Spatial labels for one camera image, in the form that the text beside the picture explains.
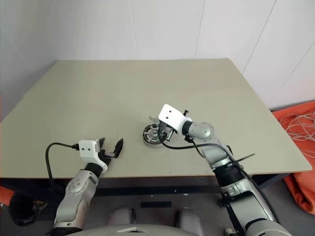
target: gray floor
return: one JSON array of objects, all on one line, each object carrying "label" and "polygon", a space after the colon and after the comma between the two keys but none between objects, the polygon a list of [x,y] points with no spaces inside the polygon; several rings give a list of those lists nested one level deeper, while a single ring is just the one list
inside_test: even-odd
[{"label": "gray floor", "polygon": [[[292,199],[286,185],[279,181],[264,189],[274,206],[282,225],[294,236],[315,236],[315,216],[301,210]],[[227,212],[217,206],[219,194],[154,195],[95,197],[86,229],[106,224],[109,213],[119,206],[136,210],[137,222],[148,224],[172,225],[174,213],[182,207],[193,209],[201,218],[205,235],[221,236],[224,228],[231,227]],[[171,201],[171,208],[141,208],[143,201]],[[1,236],[43,236],[50,230],[51,222],[36,222],[28,227],[18,227],[11,221],[8,210],[1,211]]]}]

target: round wire object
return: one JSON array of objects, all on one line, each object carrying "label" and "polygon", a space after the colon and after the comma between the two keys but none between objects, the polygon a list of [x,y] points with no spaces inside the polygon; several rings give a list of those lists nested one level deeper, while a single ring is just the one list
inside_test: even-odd
[{"label": "round wire object", "polygon": [[[295,113],[287,114],[279,121],[292,140],[310,140],[315,145],[315,112],[298,115]],[[315,158],[315,151],[300,149],[301,152],[310,158]]]},{"label": "round wire object", "polygon": [[142,134],[143,140],[149,145],[158,145],[160,140],[158,138],[158,126],[156,124],[148,125]]}]

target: black object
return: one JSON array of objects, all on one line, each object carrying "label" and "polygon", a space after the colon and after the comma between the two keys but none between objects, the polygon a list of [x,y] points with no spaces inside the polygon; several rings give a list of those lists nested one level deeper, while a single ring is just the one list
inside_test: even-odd
[{"label": "black object", "polygon": [[253,175],[253,180],[259,185],[260,188],[265,188],[284,177],[290,175],[291,173],[282,173],[282,174],[267,174],[267,175]]},{"label": "black object", "polygon": [[185,110],[183,115],[186,116],[189,113],[189,111]]},{"label": "black object", "polygon": [[74,234],[80,231],[82,231],[82,229],[79,229],[76,227],[58,227],[58,228],[53,228],[49,232],[49,234],[50,236],[65,236],[65,235]]},{"label": "black object", "polygon": [[180,216],[181,216],[181,214],[180,214],[181,212],[179,211],[179,210],[177,210],[176,212],[175,212],[175,216],[174,216],[174,224],[173,224],[173,226],[175,227],[175,228],[180,228]]},{"label": "black object", "polygon": [[219,193],[217,186],[165,186],[165,187],[126,187],[126,188],[98,188],[95,196],[127,196],[152,194],[184,194],[184,193]]},{"label": "black object", "polygon": [[233,155],[232,148],[230,147],[230,145],[226,145],[226,146],[227,146],[227,148],[230,150],[230,152],[231,152],[232,155]]},{"label": "black object", "polygon": [[15,192],[9,205],[12,221],[18,226],[27,226],[35,222],[40,210],[35,207],[35,200]]},{"label": "black object", "polygon": [[141,208],[172,207],[172,202],[141,202]]},{"label": "black object", "polygon": [[121,153],[121,151],[123,149],[123,145],[124,145],[124,139],[120,139],[116,143],[115,150],[114,150],[115,158],[117,158],[119,156],[119,154]]},{"label": "black object", "polygon": [[112,159],[110,157],[106,156],[105,150],[102,149],[99,151],[98,153],[98,157],[99,159],[104,162],[106,165],[109,165],[109,163],[112,161]]},{"label": "black object", "polygon": [[193,139],[192,139],[192,137],[189,136],[189,135],[186,135],[185,138],[184,138],[184,140],[185,140],[187,143],[193,143]]},{"label": "black object", "polygon": [[183,128],[182,128],[182,134],[183,135],[187,135],[188,134],[188,131],[189,131],[189,128],[191,127],[191,124],[192,124],[192,121],[186,121],[183,124]]},{"label": "black object", "polygon": [[103,168],[101,166],[99,166],[98,164],[95,163],[88,163],[84,170],[86,171],[91,171],[94,175],[96,175],[97,177],[100,176],[100,174],[103,171]]},{"label": "black object", "polygon": [[101,138],[98,140],[99,142],[99,148],[102,148],[103,144],[104,144],[105,138]]},{"label": "black object", "polygon": [[219,186],[225,187],[245,178],[244,174],[235,166],[220,166],[215,168],[213,172],[216,174]]},{"label": "black object", "polygon": [[228,215],[229,215],[229,217],[230,217],[230,220],[231,220],[231,222],[232,222],[232,225],[233,225],[234,229],[235,229],[236,232],[237,232],[237,235],[238,235],[238,236],[245,236],[245,232],[244,232],[244,230],[243,230],[243,228],[242,228],[242,225],[241,225],[241,223],[239,222],[238,218],[236,217],[236,215],[235,215],[235,213],[234,213],[234,211],[233,211],[233,209],[232,209],[232,207],[231,207],[230,204],[228,204],[228,205],[226,206],[226,210],[227,210],[227,212],[228,212]]},{"label": "black object", "polygon": [[[52,191],[48,179],[1,178],[1,186],[52,206]],[[57,185],[55,183],[55,189],[58,203],[61,202],[64,195],[64,187],[57,182]]]}]

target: table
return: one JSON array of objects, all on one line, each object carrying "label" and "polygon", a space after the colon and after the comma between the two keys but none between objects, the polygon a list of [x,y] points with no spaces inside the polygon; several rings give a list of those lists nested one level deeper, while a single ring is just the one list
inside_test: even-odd
[{"label": "table", "polygon": [[[124,148],[101,177],[212,176],[194,149],[151,148],[143,129],[168,103],[211,123],[249,174],[308,171],[306,161],[229,59],[58,61],[1,123],[1,177],[47,178],[52,142],[105,137],[108,151]],[[175,135],[171,145],[187,145]],[[85,166],[79,153],[53,147],[54,178],[72,178]]]}]

